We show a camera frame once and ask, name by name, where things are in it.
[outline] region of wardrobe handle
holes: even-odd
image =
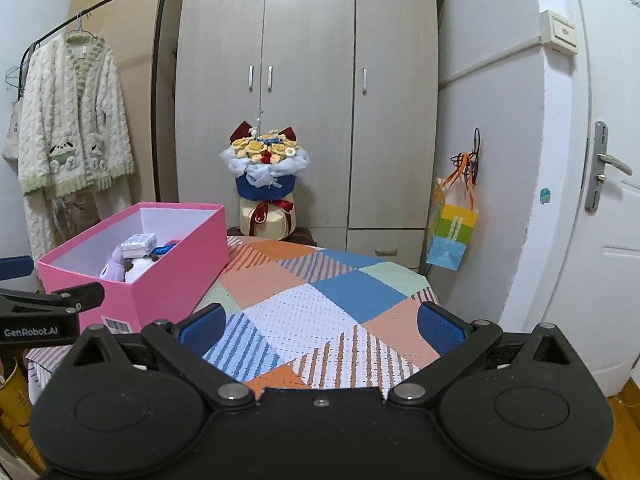
[[[375,249],[376,256],[398,256],[398,249]]]

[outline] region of sticker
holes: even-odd
[[[551,202],[551,192],[546,187],[543,187],[540,190],[540,203],[545,205],[549,202]]]
[[[112,334],[130,334],[133,332],[131,325],[126,321],[118,321],[109,317],[100,316],[102,322],[107,326]]]

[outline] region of panda patch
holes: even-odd
[[[72,142],[54,144],[49,150],[49,167],[53,173],[65,166],[72,170],[78,165],[76,156],[76,147]]]
[[[107,165],[104,161],[104,155],[102,153],[102,141],[98,140],[89,151],[89,160],[91,169],[94,171],[105,171]]]

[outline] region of metal clothes rack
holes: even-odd
[[[92,12],[92,10],[97,9],[103,5],[106,5],[113,0],[103,0],[94,6],[91,6],[85,10],[79,12],[76,16],[69,18],[66,22],[57,26],[53,30],[50,30],[47,34],[42,36],[39,40],[34,41],[31,45],[24,51],[22,54],[22,60],[20,61],[20,75],[18,78],[18,99],[22,97],[24,92],[24,81],[22,69],[24,67],[24,61],[32,48],[35,48],[37,45],[46,40],[49,36],[52,36],[57,31],[65,28],[70,23],[73,23],[75,20],[82,18],[83,16]],[[156,12],[156,30],[154,32],[154,49],[152,53],[151,59],[151,159],[153,164],[153,173],[154,173],[154,190],[156,192],[156,202],[160,202],[160,181],[159,181],[159,170],[158,170],[158,136],[156,133],[156,85],[158,83],[158,51],[160,46],[160,28],[162,26],[162,13],[164,11],[164,0],[158,0],[158,11]]]

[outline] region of wardrobe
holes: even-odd
[[[176,152],[181,201],[226,206],[219,153],[247,120],[291,126],[311,164],[298,225],[320,246],[417,268],[431,194],[436,0],[184,0]]]

